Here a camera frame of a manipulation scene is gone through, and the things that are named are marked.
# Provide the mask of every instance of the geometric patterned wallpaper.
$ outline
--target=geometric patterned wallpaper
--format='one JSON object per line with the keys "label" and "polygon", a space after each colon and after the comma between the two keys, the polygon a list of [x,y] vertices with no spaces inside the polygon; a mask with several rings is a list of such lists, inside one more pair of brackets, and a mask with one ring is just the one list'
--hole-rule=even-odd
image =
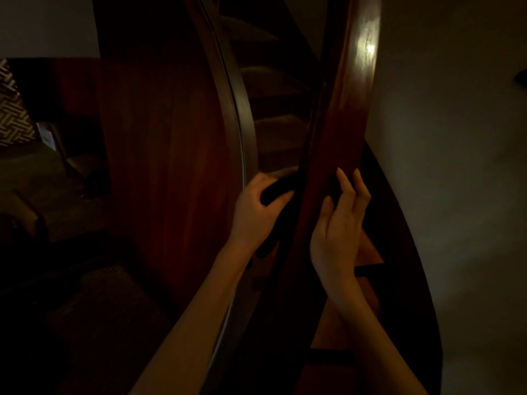
{"label": "geometric patterned wallpaper", "polygon": [[7,60],[0,59],[0,146],[26,143],[35,138],[35,130]]}

